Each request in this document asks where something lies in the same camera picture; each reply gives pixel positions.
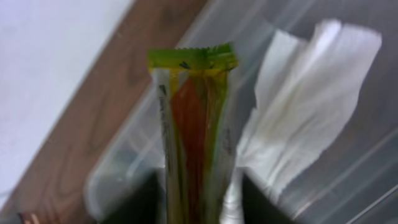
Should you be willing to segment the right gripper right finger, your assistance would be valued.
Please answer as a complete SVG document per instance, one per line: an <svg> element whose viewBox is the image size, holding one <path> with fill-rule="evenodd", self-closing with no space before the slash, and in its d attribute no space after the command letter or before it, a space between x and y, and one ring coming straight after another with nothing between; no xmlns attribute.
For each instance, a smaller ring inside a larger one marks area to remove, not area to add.
<svg viewBox="0 0 398 224"><path fill-rule="evenodd" d="M242 206L245 224L296 224L246 174L242 178Z"/></svg>

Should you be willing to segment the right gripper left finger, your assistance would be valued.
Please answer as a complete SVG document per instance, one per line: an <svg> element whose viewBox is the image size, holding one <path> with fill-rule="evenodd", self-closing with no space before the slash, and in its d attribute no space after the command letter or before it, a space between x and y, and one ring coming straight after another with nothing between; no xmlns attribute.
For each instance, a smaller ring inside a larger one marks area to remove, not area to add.
<svg viewBox="0 0 398 224"><path fill-rule="evenodd" d="M113 208L100 224L164 224L167 223L165 190L160 169L149 172L137 190Z"/></svg>

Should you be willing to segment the green orange snack wrapper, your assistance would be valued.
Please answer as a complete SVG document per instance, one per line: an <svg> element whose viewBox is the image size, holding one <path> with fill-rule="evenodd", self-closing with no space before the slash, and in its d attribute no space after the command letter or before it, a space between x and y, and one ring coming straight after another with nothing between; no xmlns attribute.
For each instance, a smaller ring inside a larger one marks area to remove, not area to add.
<svg viewBox="0 0 398 224"><path fill-rule="evenodd" d="M159 99L168 223L218 223L231 182L235 107L231 44L152 49Z"/></svg>

